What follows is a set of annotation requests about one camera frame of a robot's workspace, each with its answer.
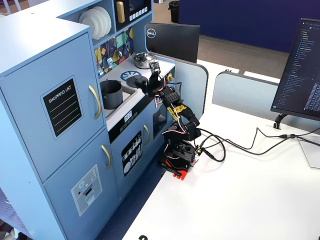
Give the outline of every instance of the computer monitor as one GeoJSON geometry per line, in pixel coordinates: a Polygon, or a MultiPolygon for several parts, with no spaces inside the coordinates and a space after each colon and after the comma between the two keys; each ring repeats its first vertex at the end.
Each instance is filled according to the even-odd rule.
{"type": "Polygon", "coordinates": [[[148,23],[145,30],[150,52],[197,63],[199,25],[148,23]]]}
{"type": "MultiPolygon", "coordinates": [[[[301,19],[271,111],[320,121],[320,20],[301,19]]],[[[320,168],[320,148],[299,141],[310,166],[320,168]]]]}

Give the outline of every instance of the yellow label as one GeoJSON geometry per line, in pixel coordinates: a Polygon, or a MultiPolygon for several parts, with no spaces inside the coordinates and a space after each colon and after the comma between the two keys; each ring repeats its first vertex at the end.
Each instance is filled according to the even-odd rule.
{"type": "Polygon", "coordinates": [[[178,121],[177,115],[174,113],[174,111],[172,111],[171,107],[168,107],[167,109],[171,114],[171,116],[173,117],[173,119],[177,122],[178,121]]]}
{"type": "Polygon", "coordinates": [[[178,113],[181,113],[183,110],[187,109],[187,107],[185,105],[180,105],[180,106],[176,106],[175,107],[175,110],[178,112],[178,113]]]}
{"type": "MultiPolygon", "coordinates": [[[[171,114],[171,116],[173,117],[173,119],[177,122],[178,118],[177,118],[176,113],[171,109],[171,107],[168,107],[167,109],[168,109],[169,113],[171,114]]],[[[187,107],[184,105],[180,105],[180,106],[176,106],[174,109],[177,111],[177,113],[181,113],[183,110],[187,109],[187,107]]]]}

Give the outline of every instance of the robotic arm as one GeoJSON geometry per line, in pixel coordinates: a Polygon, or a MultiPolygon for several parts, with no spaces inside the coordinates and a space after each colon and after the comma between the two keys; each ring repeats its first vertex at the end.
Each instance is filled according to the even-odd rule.
{"type": "Polygon", "coordinates": [[[148,97],[160,98],[175,120],[172,126],[162,133],[166,148],[160,158],[161,165],[162,168],[172,172],[174,177],[184,180],[197,158],[197,148],[187,141],[193,141],[201,136],[201,131],[197,128],[200,123],[192,110],[183,104],[175,89],[166,85],[164,77],[160,78],[159,63],[150,63],[150,69],[152,72],[150,79],[141,82],[139,87],[148,97]]]}

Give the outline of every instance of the desk divider panel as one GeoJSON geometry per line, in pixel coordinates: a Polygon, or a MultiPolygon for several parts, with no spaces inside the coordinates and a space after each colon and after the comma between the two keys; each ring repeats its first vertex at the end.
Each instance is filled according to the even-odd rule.
{"type": "MultiPolygon", "coordinates": [[[[212,103],[274,121],[279,113],[270,109],[277,88],[278,84],[275,82],[223,72],[215,79],[212,103]]],[[[306,131],[320,127],[319,121],[290,115],[281,123],[306,131]]]]}

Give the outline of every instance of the silver pot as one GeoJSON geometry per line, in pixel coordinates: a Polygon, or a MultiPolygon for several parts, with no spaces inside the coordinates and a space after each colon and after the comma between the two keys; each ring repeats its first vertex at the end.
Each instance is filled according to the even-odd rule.
{"type": "Polygon", "coordinates": [[[149,69],[149,64],[156,60],[156,57],[148,52],[134,53],[132,58],[135,66],[139,69],[149,69]]]}

